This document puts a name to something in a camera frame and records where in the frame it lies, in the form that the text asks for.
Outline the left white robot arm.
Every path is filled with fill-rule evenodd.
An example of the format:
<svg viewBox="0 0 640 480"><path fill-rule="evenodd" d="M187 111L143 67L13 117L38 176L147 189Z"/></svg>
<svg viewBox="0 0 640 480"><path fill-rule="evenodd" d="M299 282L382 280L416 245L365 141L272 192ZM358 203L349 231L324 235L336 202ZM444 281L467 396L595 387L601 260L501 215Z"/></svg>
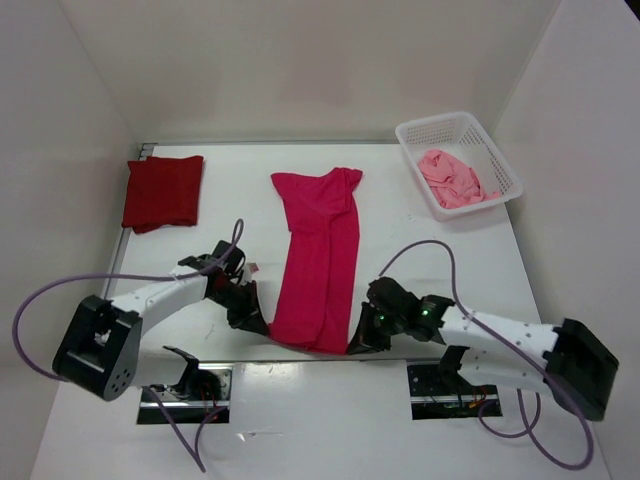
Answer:
<svg viewBox="0 0 640 480"><path fill-rule="evenodd" d="M221 240L213 252L180 260L167 281L152 282L111 299L96 295L78 305L52 362L62 379L113 401L130 387L164 385L180 400L194 396L204 374L194 355L174 346L144 354L143 336L180 310L211 300L223 307L233 329L267 336L257 284L245 254Z"/></svg>

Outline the light pink t-shirt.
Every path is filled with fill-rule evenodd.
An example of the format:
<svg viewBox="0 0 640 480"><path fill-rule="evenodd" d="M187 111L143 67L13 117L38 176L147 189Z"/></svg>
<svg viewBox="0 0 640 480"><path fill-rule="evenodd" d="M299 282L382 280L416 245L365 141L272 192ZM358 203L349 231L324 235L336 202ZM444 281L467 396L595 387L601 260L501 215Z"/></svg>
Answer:
<svg viewBox="0 0 640 480"><path fill-rule="evenodd" d="M428 150L418 168L444 209L468 207L501 196L499 191L488 192L473 168L443 150Z"/></svg>

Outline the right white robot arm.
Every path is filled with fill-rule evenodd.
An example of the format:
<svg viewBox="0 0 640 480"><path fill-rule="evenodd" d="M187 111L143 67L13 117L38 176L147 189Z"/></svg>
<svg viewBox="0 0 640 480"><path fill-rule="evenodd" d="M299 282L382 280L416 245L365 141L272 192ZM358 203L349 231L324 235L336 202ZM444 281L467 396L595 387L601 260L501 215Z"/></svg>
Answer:
<svg viewBox="0 0 640 480"><path fill-rule="evenodd" d="M407 335L445 346L438 377L450 393L485 385L528 390L603 420L619 361L583 323L530 324L463 311L447 297L418 298L388 277L373 281L366 297L348 354L387 351L393 336Z"/></svg>

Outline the red t-shirt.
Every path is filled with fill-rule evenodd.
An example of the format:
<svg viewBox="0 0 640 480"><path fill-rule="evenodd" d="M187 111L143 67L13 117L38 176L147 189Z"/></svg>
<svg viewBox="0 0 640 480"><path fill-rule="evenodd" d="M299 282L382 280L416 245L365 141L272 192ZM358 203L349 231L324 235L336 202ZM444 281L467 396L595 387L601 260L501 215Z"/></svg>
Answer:
<svg viewBox="0 0 640 480"><path fill-rule="evenodd" d="M198 222L202 156L149 156L129 161L121 226L144 234L164 226L193 227Z"/></svg>

